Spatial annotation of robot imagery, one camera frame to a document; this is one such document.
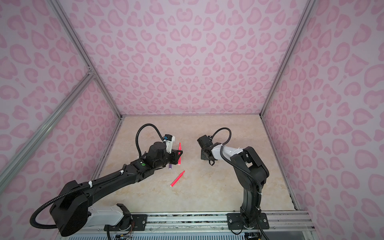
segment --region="beige tabletop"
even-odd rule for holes
[[[181,165],[168,166],[155,171],[143,181],[123,187],[102,198],[95,205],[124,204],[131,212],[206,212],[239,211],[243,202],[243,188],[231,165],[216,161],[210,166],[200,159],[201,148],[197,139],[212,135],[221,127],[232,131],[228,147],[251,146],[269,170],[270,176],[263,188],[262,210],[294,210],[284,179],[258,115],[227,116],[134,116],[126,117],[101,176],[119,170],[138,157],[135,146],[137,130],[145,123],[152,123],[160,133],[176,137],[173,146],[181,142]],[[222,130],[213,142],[224,142],[228,131]],[[160,138],[152,127],[144,128],[139,137],[141,152]],[[185,170],[182,178],[170,187]]]

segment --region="pink leopard print wall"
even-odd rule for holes
[[[62,0],[123,114],[259,113],[306,0]]]
[[[91,179],[116,121],[100,89],[91,82],[0,196],[1,239],[54,239],[56,230],[31,227],[31,214],[57,196],[67,182]],[[39,214],[38,222],[53,224],[48,210]]]
[[[86,69],[44,0],[0,2],[0,172]]]
[[[320,1],[266,124],[321,239],[384,238],[384,1]]]

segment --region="wire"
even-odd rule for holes
[[[227,128],[227,127],[222,127],[222,128],[220,128],[220,129],[218,129],[218,130],[212,135],[212,137],[211,137],[211,141],[213,140],[214,136],[215,136],[218,132],[220,132],[221,130],[228,130],[228,131],[229,131],[228,139],[223,143],[223,145],[225,145],[225,144],[227,144],[227,143],[229,142],[229,140],[231,140],[231,136],[232,136],[232,132],[231,132],[231,130],[230,130],[229,128]]]
[[[129,238],[131,238],[132,231],[133,231],[134,228],[135,228],[135,222],[133,222],[132,225],[131,225],[131,230],[129,231]]]
[[[165,168],[165,166],[164,166],[164,167],[160,167],[160,168],[158,168],[158,169],[155,169],[155,171],[156,171],[156,170],[159,170],[159,169],[163,169],[163,168]]]
[[[93,184],[92,184],[92,185],[93,185],[93,186],[97,186],[97,185],[103,184],[103,183],[105,183],[105,182],[108,182],[108,181],[110,181],[110,180],[113,180],[113,179],[115,179],[115,178],[121,176],[121,174],[122,174],[122,172],[119,171],[119,172],[116,172],[115,175],[110,176],[110,177],[108,177],[108,178],[106,178],[106,179],[102,179],[102,180],[99,180],[99,181],[96,179],[96,180],[93,181]],[[41,211],[43,211],[46,207],[48,207],[48,206],[51,205],[52,203],[56,202],[57,200],[62,199],[62,198],[64,198],[64,197],[66,197],[66,196],[69,196],[69,195],[71,195],[71,194],[73,194],[73,193],[75,193],[75,192],[78,192],[78,191],[81,191],[81,190],[84,190],[84,189],[88,189],[88,188],[90,188],[90,187],[91,187],[91,186],[88,185],[88,184],[86,184],[86,185],[82,185],[82,186],[80,186],[80,187],[74,188],[74,189],[70,190],[69,192],[66,192],[66,193],[64,193],[64,194],[61,194],[61,195],[59,195],[59,196],[57,196],[57,197],[55,197],[55,198],[49,200],[48,202],[46,202],[46,203],[44,203],[42,206],[40,206],[40,207],[39,207],[39,208],[32,214],[31,218],[29,219],[29,223],[31,224],[31,226],[33,226],[33,227],[35,227],[35,228],[39,228],[39,229],[55,229],[55,228],[57,228],[57,226],[56,226],[55,224],[53,224],[53,225],[45,225],[45,224],[40,224],[40,223],[36,222],[36,217],[37,217],[37,215],[38,215]]]
[[[264,236],[265,240],[269,240],[269,238],[265,235],[265,232],[262,230],[262,228],[260,227],[260,224],[259,224],[259,215],[257,214],[256,215],[256,222],[257,222],[257,227],[258,229],[260,230],[260,232],[262,233],[262,235]]]
[[[105,227],[107,228],[107,238],[108,238],[108,240],[111,240],[111,235],[109,234],[110,225],[105,225]]]
[[[157,134],[159,135],[159,137],[161,138],[161,141],[164,140],[164,138],[161,136],[159,130],[157,129],[157,127],[156,127],[155,125],[153,125],[153,124],[151,124],[151,123],[147,123],[147,124],[144,124],[143,126],[141,126],[141,127],[139,128],[139,130],[137,131],[137,133],[136,133],[136,138],[135,138],[136,148],[137,148],[137,151],[139,152],[139,157],[141,157],[141,151],[140,151],[140,147],[139,147],[139,134],[140,134],[141,130],[143,130],[143,128],[145,128],[145,127],[147,127],[147,126],[151,126],[151,127],[153,127],[153,128],[156,130],[156,132],[157,132]]]
[[[258,192],[261,193],[262,191],[262,188],[263,186],[261,185],[261,183],[259,182],[259,180],[257,180],[252,174],[250,174],[249,172],[245,171],[244,169],[240,168],[239,166],[237,166],[237,164],[233,163],[232,161],[228,160],[224,154],[223,154],[223,149],[224,149],[224,145],[222,145],[220,147],[220,156],[224,159],[225,162],[231,164],[234,168],[240,170],[241,172],[243,172],[245,175],[247,175],[248,177],[250,177],[252,180],[254,180],[256,182],[256,185],[258,187]]]
[[[250,174],[249,172],[247,172],[247,171],[245,171],[244,169],[240,168],[240,167],[239,167],[237,164],[235,164],[234,162],[228,160],[228,159],[224,156],[224,154],[223,154],[224,145],[227,144],[227,143],[229,142],[229,140],[231,139],[231,136],[232,136],[232,132],[231,132],[231,130],[230,130],[229,128],[227,128],[227,127],[222,127],[222,128],[220,128],[220,129],[218,129],[218,130],[212,135],[211,140],[213,139],[213,137],[214,137],[219,131],[221,131],[221,130],[223,130],[223,129],[226,129],[226,130],[229,131],[229,137],[228,137],[228,139],[222,144],[222,146],[220,147],[220,156],[222,157],[222,159],[224,159],[225,162],[229,163],[229,164],[232,165],[234,168],[240,170],[240,171],[243,172],[245,175],[247,175],[247,176],[250,177],[252,180],[254,180],[255,183],[256,183],[256,185],[257,185],[257,188],[258,188],[258,193],[261,194],[261,192],[262,192],[262,188],[263,188],[263,186],[261,185],[261,183],[260,183],[260,182],[259,182],[259,181],[258,181],[252,174]],[[259,198],[258,198],[258,201],[257,201],[257,203],[256,203],[256,208],[258,208],[258,209],[260,209],[260,201],[261,201],[261,198],[259,197]],[[256,215],[256,222],[257,222],[257,227],[258,227],[258,229],[260,230],[261,234],[264,236],[265,240],[269,240],[269,238],[265,235],[264,231],[262,230],[262,228],[261,228],[260,225],[259,225],[259,214]],[[241,231],[238,232],[238,233],[235,233],[235,232],[233,232],[233,231],[231,230],[231,232],[232,232],[233,234],[235,234],[235,235],[239,235],[242,231],[243,231],[243,227],[242,227]]]
[[[240,233],[242,233],[242,231],[243,231],[243,227],[244,227],[244,226],[241,227],[241,230],[240,230],[240,232],[238,232],[238,233],[235,233],[235,232],[232,231],[232,230],[231,230],[231,232],[232,232],[233,234],[235,234],[235,235],[240,235]]]

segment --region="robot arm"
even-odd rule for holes
[[[218,142],[213,143],[212,139],[213,136],[204,135],[197,140],[201,147],[201,159],[213,162],[225,160],[233,166],[237,179],[244,188],[244,199],[240,208],[243,224],[246,228],[253,228],[261,214],[261,191],[269,171],[252,147],[226,147]]]
[[[153,175],[155,170],[165,167],[169,163],[177,164],[183,153],[181,150],[172,149],[172,144],[175,141],[174,136],[167,134],[161,137],[158,132],[163,141],[155,142],[150,146],[148,153],[141,155],[137,143],[140,130],[136,136],[139,159],[129,165],[124,164],[121,170],[99,179],[80,184],[75,180],[67,183],[58,197],[48,201],[32,214],[31,225],[44,229],[58,228],[63,237],[70,236],[83,227],[95,225],[111,225],[121,230],[131,226],[131,213],[123,204],[111,207],[92,207],[92,205],[122,187],[146,179]],[[52,204],[50,214],[55,225],[37,223],[37,215],[50,204]]]

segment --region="marker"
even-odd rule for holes
[[[185,173],[185,171],[183,171],[182,173],[180,173],[180,175],[176,178],[175,181],[173,181],[173,183],[172,183],[170,186],[173,187],[173,186],[176,184],[176,182],[183,176],[184,173]]]
[[[178,165],[181,165],[181,157],[179,157],[179,161],[177,162]]]

